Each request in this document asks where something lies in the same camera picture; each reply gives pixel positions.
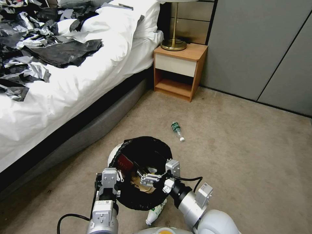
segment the white duvet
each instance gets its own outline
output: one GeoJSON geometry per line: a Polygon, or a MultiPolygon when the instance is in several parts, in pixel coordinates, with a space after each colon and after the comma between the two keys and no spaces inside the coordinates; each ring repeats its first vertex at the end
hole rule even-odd
{"type": "Polygon", "coordinates": [[[23,102],[0,94],[0,172],[122,82],[114,78],[129,57],[141,14],[114,7],[97,12],[85,21],[81,32],[69,33],[71,19],[59,22],[59,32],[80,42],[102,39],[99,51],[79,67],[47,65],[50,83],[27,84],[30,89],[23,102]]]}

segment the bedside table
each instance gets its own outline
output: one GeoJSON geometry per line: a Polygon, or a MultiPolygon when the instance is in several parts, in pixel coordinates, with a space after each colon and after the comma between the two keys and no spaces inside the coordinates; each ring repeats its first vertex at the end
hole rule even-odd
{"type": "Polygon", "coordinates": [[[154,91],[189,102],[198,88],[208,46],[188,44],[185,50],[154,50],[154,91]]]}

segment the white plastic bottle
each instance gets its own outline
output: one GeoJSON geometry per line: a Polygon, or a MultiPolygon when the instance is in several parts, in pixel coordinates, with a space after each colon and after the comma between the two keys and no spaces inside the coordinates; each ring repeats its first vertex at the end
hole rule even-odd
{"type": "Polygon", "coordinates": [[[161,203],[160,205],[149,210],[149,215],[147,216],[147,219],[145,221],[148,226],[151,226],[152,223],[158,218],[158,216],[162,212],[163,207],[165,206],[166,203],[167,203],[167,199],[165,199],[163,203],[161,203]]]}
{"type": "Polygon", "coordinates": [[[178,124],[178,122],[173,121],[172,124],[171,124],[171,127],[172,127],[172,130],[173,130],[175,133],[177,133],[178,137],[180,138],[180,141],[183,142],[183,141],[184,141],[184,137],[182,136],[181,127],[180,127],[180,125],[178,124]]]}

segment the carpet floor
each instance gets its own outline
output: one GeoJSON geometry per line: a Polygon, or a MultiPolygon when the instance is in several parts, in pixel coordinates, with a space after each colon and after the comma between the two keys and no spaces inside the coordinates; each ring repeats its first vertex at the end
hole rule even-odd
{"type": "MultiPolygon", "coordinates": [[[[0,202],[0,232],[52,234],[66,213],[89,216],[96,173],[117,144],[138,136],[167,143],[181,176],[203,176],[214,188],[209,209],[228,213],[242,234],[312,233],[310,119],[205,88],[191,103],[149,90],[105,137],[0,202]]],[[[147,214],[119,204],[119,234],[146,228],[147,214]]],[[[171,198],[154,222],[164,225],[187,228],[171,198]]],[[[69,217],[61,233],[86,226],[69,217]]]]}

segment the nightstand drawer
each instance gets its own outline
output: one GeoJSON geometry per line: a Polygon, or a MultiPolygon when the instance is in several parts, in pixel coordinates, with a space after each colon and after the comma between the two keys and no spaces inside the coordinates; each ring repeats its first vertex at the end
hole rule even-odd
{"type": "Polygon", "coordinates": [[[155,68],[194,77],[196,61],[155,54],[155,68]]]}

